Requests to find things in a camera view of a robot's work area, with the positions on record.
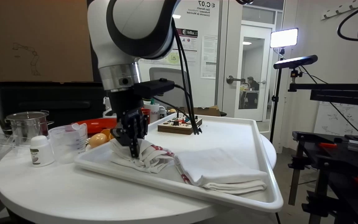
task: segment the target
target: dish towel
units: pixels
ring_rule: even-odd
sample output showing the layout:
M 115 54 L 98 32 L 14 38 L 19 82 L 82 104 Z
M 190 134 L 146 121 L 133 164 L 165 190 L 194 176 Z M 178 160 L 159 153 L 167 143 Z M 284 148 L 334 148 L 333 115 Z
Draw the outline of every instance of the dish towel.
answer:
M 244 155 L 236 153 L 220 148 L 180 152 L 175 155 L 175 167 L 183 181 L 194 186 L 227 194 L 265 190 L 267 173 L 249 168 L 237 159 Z
M 168 149 L 155 146 L 144 139 L 138 139 L 138 143 L 139 158 L 134 159 L 128 146 L 122 146 L 116 139 L 112 139 L 110 144 L 113 152 L 110 161 L 146 173 L 159 173 L 173 160 L 174 154 Z

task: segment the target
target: clear plastic container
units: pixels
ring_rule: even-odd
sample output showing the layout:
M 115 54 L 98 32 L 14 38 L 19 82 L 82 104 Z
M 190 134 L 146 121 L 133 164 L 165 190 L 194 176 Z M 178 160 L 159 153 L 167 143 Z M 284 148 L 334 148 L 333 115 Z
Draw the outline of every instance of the clear plastic container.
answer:
M 13 151 L 14 154 L 18 154 L 19 151 L 30 148 L 29 138 L 18 138 L 15 135 L 5 135 L 0 133 L 0 154 Z
M 74 158 L 85 152 L 88 131 L 86 124 L 71 124 L 49 130 L 55 160 L 59 163 L 72 163 Z

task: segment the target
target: measuring cup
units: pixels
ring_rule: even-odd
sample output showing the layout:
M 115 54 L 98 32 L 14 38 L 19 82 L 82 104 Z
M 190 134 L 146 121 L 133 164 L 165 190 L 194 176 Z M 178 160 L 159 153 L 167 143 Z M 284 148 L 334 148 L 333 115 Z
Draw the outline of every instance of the measuring cup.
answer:
M 55 160 L 59 163 L 72 163 L 75 157 L 85 152 L 88 137 L 86 124 L 71 124 L 49 130 Z

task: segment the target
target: whiteboard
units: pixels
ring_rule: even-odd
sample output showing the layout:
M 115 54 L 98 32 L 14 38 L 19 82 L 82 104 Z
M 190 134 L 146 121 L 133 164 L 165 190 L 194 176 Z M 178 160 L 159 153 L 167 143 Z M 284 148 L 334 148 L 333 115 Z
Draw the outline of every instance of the whiteboard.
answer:
M 337 103 L 334 105 L 358 129 L 358 106 Z M 314 132 L 336 136 L 358 135 L 329 102 L 320 102 Z

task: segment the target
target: door handle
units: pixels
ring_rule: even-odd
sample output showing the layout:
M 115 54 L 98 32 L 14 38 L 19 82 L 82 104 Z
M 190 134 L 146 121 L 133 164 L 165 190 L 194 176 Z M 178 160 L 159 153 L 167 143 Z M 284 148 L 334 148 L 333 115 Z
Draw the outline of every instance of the door handle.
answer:
M 232 75 L 229 75 L 227 78 L 226 78 L 226 82 L 228 84 L 232 84 L 234 81 L 241 81 L 241 82 L 245 82 L 245 78 L 234 78 Z

